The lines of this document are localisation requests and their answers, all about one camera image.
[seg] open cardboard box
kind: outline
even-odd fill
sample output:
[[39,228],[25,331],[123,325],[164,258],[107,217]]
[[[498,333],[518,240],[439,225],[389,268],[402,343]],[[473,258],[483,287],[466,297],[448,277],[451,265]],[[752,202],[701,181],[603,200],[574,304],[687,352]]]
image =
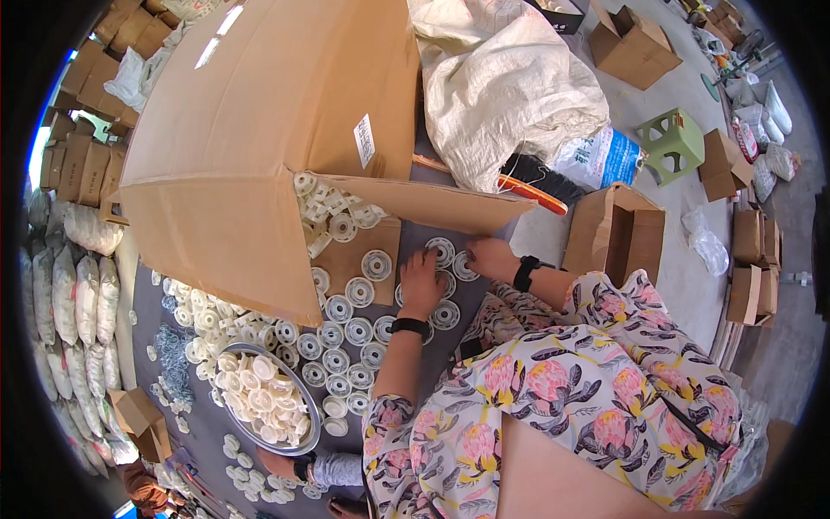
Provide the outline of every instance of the open cardboard box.
[[[178,45],[141,115],[119,196],[145,265],[306,326],[323,317],[294,190],[311,171],[399,218],[493,233],[524,199],[410,184],[420,60],[405,2],[248,0]],[[343,293],[400,222],[332,243],[314,265]],[[392,277],[376,287],[391,304]]]
[[574,274],[605,271],[617,287],[641,268],[656,285],[665,224],[660,206],[615,182],[576,204],[562,267]]

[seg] round metal bowl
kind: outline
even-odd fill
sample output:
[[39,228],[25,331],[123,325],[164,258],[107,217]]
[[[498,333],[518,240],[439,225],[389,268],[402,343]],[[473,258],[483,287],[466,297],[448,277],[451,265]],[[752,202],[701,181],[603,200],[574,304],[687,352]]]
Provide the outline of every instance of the round metal bowl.
[[303,437],[300,438],[300,444],[296,447],[291,447],[287,442],[277,442],[277,443],[268,443],[263,440],[259,434],[254,433],[251,425],[242,422],[236,416],[233,415],[233,412],[230,408],[227,407],[225,404],[225,410],[227,411],[227,415],[231,417],[231,421],[245,434],[248,438],[253,440],[254,443],[259,445],[260,447],[264,448],[267,451],[271,451],[273,453],[282,454],[283,456],[300,456],[301,454],[309,453],[314,450],[314,447],[317,446],[317,442],[320,441],[320,430],[322,429],[322,425],[320,423],[320,413],[317,411],[317,405],[314,402],[314,399],[311,397],[311,393],[303,384],[303,381],[300,377],[298,377],[294,371],[288,369],[288,366],[285,362],[278,359],[276,355],[272,354],[270,351],[261,348],[260,346],[249,344],[246,342],[236,342],[234,344],[229,345],[223,351],[230,351],[231,353],[235,354],[247,354],[247,355],[264,355],[268,357],[274,366],[277,367],[280,372],[284,375],[288,375],[291,377],[291,380],[294,381],[294,384],[298,388],[300,388],[300,393],[303,396],[303,400],[305,404],[308,406],[309,409],[309,419],[311,420],[311,426],[309,430],[303,434]]

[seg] hand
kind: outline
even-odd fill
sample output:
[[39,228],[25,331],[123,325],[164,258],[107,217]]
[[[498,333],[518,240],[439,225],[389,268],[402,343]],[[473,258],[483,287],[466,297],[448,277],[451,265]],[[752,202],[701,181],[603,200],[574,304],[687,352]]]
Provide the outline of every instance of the hand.
[[467,242],[466,251],[467,266],[473,272],[508,285],[513,284],[521,260],[515,256],[506,241],[494,237],[477,238]]
[[447,288],[447,280],[436,278],[436,248],[416,251],[409,261],[401,265],[401,295],[403,308],[398,317],[408,317],[426,322]]

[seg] black watch strap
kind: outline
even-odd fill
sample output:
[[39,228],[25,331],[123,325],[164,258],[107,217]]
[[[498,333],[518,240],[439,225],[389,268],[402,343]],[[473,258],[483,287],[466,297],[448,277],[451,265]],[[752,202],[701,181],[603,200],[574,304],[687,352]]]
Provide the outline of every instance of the black watch strap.
[[392,333],[400,330],[409,330],[419,333],[421,334],[424,342],[429,339],[429,325],[424,321],[419,321],[418,319],[411,319],[409,317],[396,319],[395,322],[392,323]]

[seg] concrete floor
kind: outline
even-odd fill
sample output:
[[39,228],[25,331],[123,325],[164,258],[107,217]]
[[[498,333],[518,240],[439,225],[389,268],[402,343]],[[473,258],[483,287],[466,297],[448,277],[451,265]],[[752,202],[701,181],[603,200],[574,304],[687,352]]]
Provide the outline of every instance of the concrete floor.
[[[574,0],[574,3],[587,16],[577,34],[564,37],[564,40],[571,51],[594,70],[608,98],[611,123],[615,129],[639,142],[640,137],[634,132],[634,126],[680,106],[691,115],[704,134],[714,128],[726,132],[721,104],[709,96],[701,82],[701,73],[709,77],[714,77],[715,73],[692,37],[691,26],[685,21],[686,12],[679,4],[665,4],[657,0],[599,0],[610,12],[617,12],[622,5],[628,5],[659,23],[676,54],[683,60],[680,66],[665,74],[647,91],[640,91],[593,68],[587,36],[597,25],[598,18],[593,9],[588,8],[587,0]],[[708,203],[696,173],[658,188],[652,170],[646,168],[637,177],[634,186],[666,209],[657,290],[680,328],[700,347],[709,351],[723,306],[726,277],[710,275],[703,260],[688,248],[681,215],[702,205],[709,228],[728,248],[732,227],[731,205],[726,200]],[[559,266],[568,243],[570,224],[570,216],[562,218],[537,208],[520,219],[510,245],[516,254],[532,254]]]

